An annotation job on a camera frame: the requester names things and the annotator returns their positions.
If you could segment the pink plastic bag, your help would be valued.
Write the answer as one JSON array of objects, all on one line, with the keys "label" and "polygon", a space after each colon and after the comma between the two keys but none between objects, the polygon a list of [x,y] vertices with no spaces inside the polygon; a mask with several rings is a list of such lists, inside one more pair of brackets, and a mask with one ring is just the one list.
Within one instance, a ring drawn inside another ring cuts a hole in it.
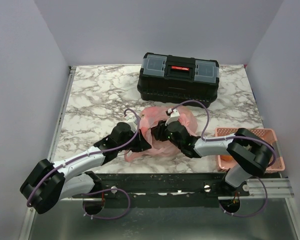
[{"label": "pink plastic bag", "polygon": [[[156,140],[151,133],[151,128],[156,127],[159,121],[166,121],[168,119],[166,111],[169,108],[170,106],[151,106],[144,108],[140,112],[140,130],[144,139],[151,145],[151,148],[142,152],[133,153],[128,153],[126,150],[124,152],[124,160],[126,162],[131,162],[145,155],[151,157],[170,157],[181,152],[170,141]],[[178,121],[185,126],[190,135],[196,136],[198,123],[192,111],[185,106],[179,106],[177,110],[180,114]]]}]

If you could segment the orange fake peach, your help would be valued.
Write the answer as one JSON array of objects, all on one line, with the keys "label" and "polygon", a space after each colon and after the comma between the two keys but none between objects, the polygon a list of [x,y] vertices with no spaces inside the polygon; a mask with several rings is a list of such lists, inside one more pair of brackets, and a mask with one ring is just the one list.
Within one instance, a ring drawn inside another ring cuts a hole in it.
[{"label": "orange fake peach", "polygon": [[220,159],[225,162],[231,162],[233,160],[233,157],[231,155],[221,155]]}]

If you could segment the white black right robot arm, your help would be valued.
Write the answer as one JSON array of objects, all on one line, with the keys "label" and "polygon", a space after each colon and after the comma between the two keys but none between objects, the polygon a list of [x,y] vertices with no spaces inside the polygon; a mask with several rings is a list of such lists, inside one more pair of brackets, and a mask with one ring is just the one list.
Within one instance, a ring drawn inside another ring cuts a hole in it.
[{"label": "white black right robot arm", "polygon": [[246,128],[222,137],[191,135],[179,121],[167,124],[161,120],[151,133],[157,141],[170,141],[188,158],[206,156],[231,156],[236,165],[222,178],[220,191],[231,196],[251,177],[262,177],[267,167],[274,164],[277,154],[274,148]]}]

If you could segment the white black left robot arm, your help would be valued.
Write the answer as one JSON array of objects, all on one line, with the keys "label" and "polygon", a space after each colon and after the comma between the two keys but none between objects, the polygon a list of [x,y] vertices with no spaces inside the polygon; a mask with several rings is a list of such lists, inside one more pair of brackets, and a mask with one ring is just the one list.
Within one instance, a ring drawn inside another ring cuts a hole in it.
[{"label": "white black left robot arm", "polygon": [[151,147],[140,130],[119,122],[109,135],[80,154],[56,162],[40,160],[21,185],[20,192],[27,200],[27,207],[34,208],[38,214],[46,213],[63,198],[79,194],[97,197],[101,185],[88,170],[112,161],[119,152],[141,153]]}]

